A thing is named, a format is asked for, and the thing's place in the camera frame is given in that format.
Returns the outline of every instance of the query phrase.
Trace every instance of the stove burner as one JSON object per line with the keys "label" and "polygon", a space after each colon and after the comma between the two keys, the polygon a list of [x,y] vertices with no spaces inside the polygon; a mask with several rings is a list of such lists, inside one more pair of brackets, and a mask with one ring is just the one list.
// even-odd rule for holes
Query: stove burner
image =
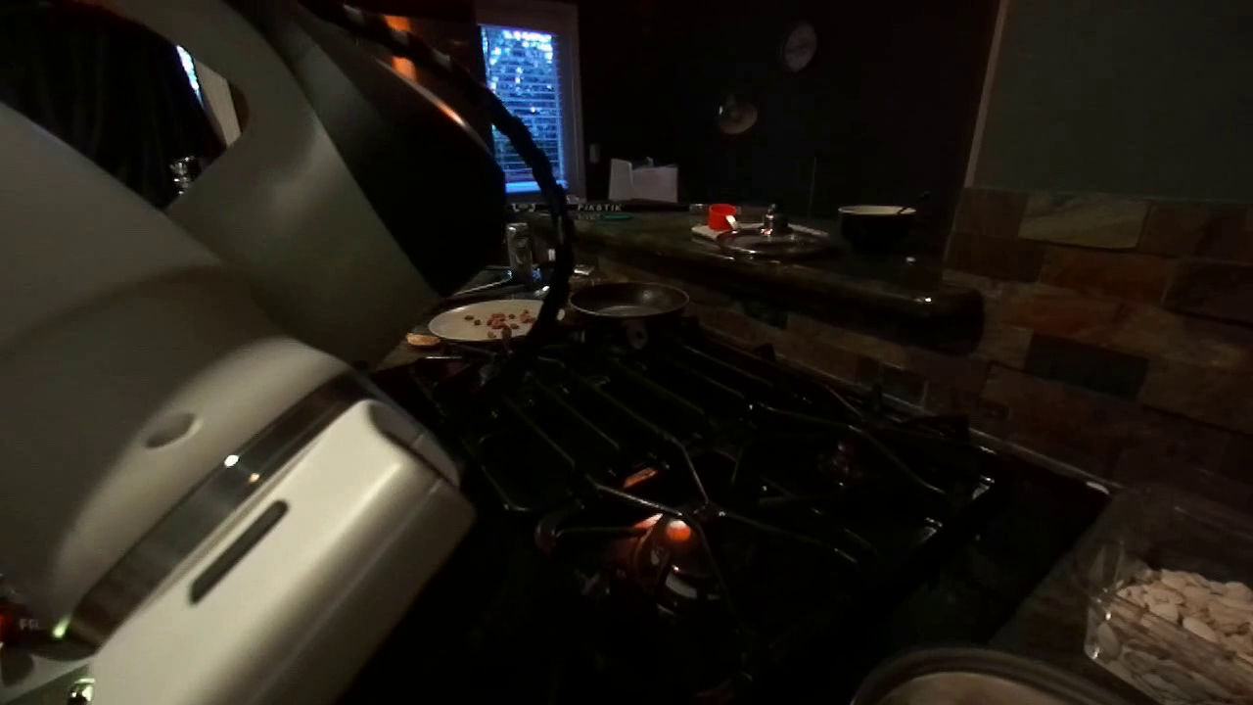
{"label": "stove burner", "polygon": [[959,425],[728,353],[551,345],[448,438],[581,614],[584,668],[728,702],[886,613],[996,490]]}

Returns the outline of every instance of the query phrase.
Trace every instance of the plate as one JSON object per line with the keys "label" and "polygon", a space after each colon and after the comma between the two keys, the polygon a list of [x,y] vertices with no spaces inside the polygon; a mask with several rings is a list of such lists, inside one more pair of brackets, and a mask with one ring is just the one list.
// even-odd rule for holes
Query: plate
{"label": "plate", "polygon": [[443,309],[427,322],[438,343],[516,343],[540,318],[537,297],[489,297]]}

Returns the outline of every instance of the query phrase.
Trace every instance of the kitchen counter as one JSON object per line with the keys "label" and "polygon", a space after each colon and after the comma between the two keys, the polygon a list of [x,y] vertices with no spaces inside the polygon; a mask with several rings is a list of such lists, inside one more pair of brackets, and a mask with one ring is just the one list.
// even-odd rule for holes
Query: kitchen counter
{"label": "kitchen counter", "polygon": [[809,259],[748,259],[692,236],[691,213],[581,213],[575,254],[615,259],[666,279],[728,290],[895,343],[969,353],[985,335],[985,296],[944,287],[940,268],[912,254],[862,254],[835,236]]}

